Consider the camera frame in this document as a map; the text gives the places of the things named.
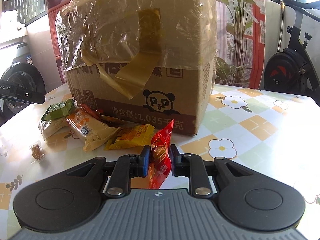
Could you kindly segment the red shiny snack packet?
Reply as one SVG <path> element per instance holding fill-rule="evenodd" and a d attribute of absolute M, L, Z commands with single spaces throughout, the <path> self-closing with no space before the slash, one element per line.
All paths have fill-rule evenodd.
<path fill-rule="evenodd" d="M 148 171 L 150 189 L 159 189 L 171 171 L 169 148 L 174 119 L 151 139 L 151 157 Z"/>

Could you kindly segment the yellow meat snack packet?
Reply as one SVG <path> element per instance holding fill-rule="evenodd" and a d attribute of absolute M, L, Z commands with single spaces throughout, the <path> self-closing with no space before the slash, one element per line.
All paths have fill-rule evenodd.
<path fill-rule="evenodd" d="M 155 127 L 146 124 L 121 128 L 104 146 L 104 150 L 122 150 L 151 144 Z"/>

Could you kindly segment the orange cake bar packet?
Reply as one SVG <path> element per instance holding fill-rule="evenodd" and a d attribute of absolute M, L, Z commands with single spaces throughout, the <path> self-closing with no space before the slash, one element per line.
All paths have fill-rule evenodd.
<path fill-rule="evenodd" d="M 69 115 L 66 118 L 66 122 L 84 142 L 84 152 L 90 152 L 99 148 L 119 130 L 119 127 L 110 127 L 80 108 Z"/>

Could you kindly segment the green small snack packet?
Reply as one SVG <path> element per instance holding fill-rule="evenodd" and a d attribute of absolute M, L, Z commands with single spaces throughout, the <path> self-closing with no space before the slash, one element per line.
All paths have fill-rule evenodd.
<path fill-rule="evenodd" d="M 55 120 L 71 114 L 74 109 L 74 99 L 67 99 L 50 105 L 42 116 L 42 121 Z"/>

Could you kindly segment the dark red flat snack packet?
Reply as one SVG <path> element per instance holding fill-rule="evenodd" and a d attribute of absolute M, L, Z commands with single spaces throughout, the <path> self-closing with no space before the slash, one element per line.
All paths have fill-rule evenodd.
<path fill-rule="evenodd" d="M 125 125 L 129 124 L 128 121 L 124 121 L 124 120 L 121 120 L 121 119 L 118 119 L 115 117 L 103 115 L 102 111 L 99 109 L 92 110 L 89 106 L 87 106 L 84 103 L 80 104 L 78 107 L 80 109 L 82 109 L 83 111 L 85 111 L 86 113 L 88 113 L 90 116 L 96 118 L 100 122 L 107 124 L 108 126 L 121 127 L 121 126 L 125 126 Z"/>

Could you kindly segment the pale nougat bar packet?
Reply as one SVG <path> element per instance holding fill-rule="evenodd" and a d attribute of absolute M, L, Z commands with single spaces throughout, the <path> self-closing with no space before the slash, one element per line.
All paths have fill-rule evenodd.
<path fill-rule="evenodd" d="M 40 121 L 39 122 L 39 130 L 44 138 L 44 140 L 48 139 L 52 135 L 54 135 L 56 132 L 58 132 L 60 129 L 68 126 L 66 122 L 67 117 L 62 117 L 54 120 L 48 120 L 48 121 Z"/>

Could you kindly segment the checkered floral tablecloth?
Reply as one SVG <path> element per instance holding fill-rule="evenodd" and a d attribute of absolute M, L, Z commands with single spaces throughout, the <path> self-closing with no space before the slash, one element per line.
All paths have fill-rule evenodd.
<path fill-rule="evenodd" d="M 96 156 L 116 160 L 129 152 L 97 148 L 86 153 L 68 127 L 44 141 L 41 116 L 70 97 L 62 85 L 47 94 L 44 104 L 28 106 L 1 126 L 1 239 L 20 229 L 12 201 L 21 188 Z M 217 85 L 198 134 L 175 134 L 172 142 L 180 152 L 204 160 L 224 156 L 296 188 L 306 202 L 298 230 L 319 239 L 319 106 L 311 98 Z M 41 160 L 31 155 L 34 144 L 45 153 Z"/>

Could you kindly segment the cardboard box with plastic liner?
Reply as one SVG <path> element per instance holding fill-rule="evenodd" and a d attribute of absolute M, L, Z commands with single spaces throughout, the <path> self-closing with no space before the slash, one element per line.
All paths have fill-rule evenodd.
<path fill-rule="evenodd" d="M 215 75 L 216 0 L 71 0 L 56 31 L 78 103 L 198 133 Z"/>

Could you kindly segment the black exercise bike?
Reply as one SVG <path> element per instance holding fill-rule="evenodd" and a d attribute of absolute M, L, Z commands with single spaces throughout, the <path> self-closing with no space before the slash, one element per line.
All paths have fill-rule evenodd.
<path fill-rule="evenodd" d="M 311 3 L 296 0 L 281 0 L 281 9 L 288 5 L 295 10 L 293 26 L 287 27 L 290 34 L 289 44 L 282 52 L 277 52 L 268 60 L 264 70 L 264 89 L 272 92 L 309 96 L 319 103 L 319 77 L 306 51 L 312 36 L 305 33 L 305 41 L 300 40 L 304 16 L 319 22 L 319 17 L 308 12 L 319 9 L 319 1 Z"/>

